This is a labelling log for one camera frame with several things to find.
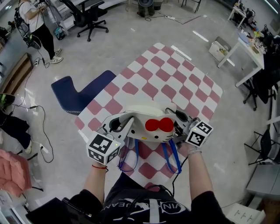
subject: pink cushion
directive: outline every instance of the pink cushion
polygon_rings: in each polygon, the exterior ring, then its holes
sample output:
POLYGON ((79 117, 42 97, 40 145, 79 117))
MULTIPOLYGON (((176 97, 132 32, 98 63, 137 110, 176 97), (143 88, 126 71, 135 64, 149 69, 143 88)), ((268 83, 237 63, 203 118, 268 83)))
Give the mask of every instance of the pink cushion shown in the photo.
POLYGON ((28 161, 0 149, 0 188, 19 197, 31 187, 28 161))

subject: checkered mat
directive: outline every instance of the checkered mat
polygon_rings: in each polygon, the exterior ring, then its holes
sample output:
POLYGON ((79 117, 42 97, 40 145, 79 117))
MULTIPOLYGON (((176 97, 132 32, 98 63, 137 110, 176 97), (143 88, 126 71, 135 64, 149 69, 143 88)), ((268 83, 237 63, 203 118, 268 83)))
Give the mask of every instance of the checkered mat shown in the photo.
MULTIPOLYGON (((170 47, 157 43, 109 83, 76 118, 75 124, 86 140, 106 117, 122 112, 129 102, 128 98, 173 102, 188 115, 208 122, 222 92, 193 64, 170 47)), ((134 141, 129 141, 128 148, 123 170, 131 170, 136 163, 134 141)), ((176 163, 169 145, 168 151, 175 171, 176 163)), ((173 176, 167 167, 161 144, 139 141, 139 154, 136 169, 126 174, 143 187, 164 184, 173 176)), ((181 162, 185 157, 179 151, 181 162)), ((119 157, 112 162, 118 165, 119 157)))

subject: navy blue cushion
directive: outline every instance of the navy blue cushion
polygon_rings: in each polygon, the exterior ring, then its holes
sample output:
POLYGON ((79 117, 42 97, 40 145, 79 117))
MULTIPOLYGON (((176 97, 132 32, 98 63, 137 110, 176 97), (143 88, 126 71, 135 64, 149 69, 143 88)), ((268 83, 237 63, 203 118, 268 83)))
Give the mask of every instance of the navy blue cushion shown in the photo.
POLYGON ((103 72, 81 92, 77 92, 72 78, 66 76, 52 84, 52 90, 63 110, 79 115, 82 110, 101 92, 114 78, 111 71, 103 72))

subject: red bracelet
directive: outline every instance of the red bracelet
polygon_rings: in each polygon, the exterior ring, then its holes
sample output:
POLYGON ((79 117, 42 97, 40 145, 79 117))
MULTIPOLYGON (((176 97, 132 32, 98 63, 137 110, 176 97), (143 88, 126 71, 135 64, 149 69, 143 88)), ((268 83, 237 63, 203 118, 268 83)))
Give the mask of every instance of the red bracelet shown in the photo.
POLYGON ((98 167, 98 166, 94 166, 94 165, 92 165, 92 167, 97 168, 97 169, 102 169, 102 170, 105 170, 107 168, 107 166, 105 166, 105 167, 98 167))

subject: wristband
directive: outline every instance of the wristband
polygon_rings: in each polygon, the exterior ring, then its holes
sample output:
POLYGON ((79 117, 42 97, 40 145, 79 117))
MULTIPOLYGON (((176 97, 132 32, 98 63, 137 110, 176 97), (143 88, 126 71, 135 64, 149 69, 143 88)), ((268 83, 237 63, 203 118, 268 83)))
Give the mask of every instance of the wristband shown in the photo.
POLYGON ((189 149, 188 155, 195 154, 195 153, 197 153, 197 152, 200 152, 200 153, 201 153, 201 150, 198 149, 198 148, 196 148, 196 147, 191 147, 191 148, 189 149))
POLYGON ((107 169, 107 166, 105 166, 105 167, 98 167, 98 166, 94 166, 94 165, 92 165, 92 167, 97 168, 97 169, 102 169, 102 170, 107 169))

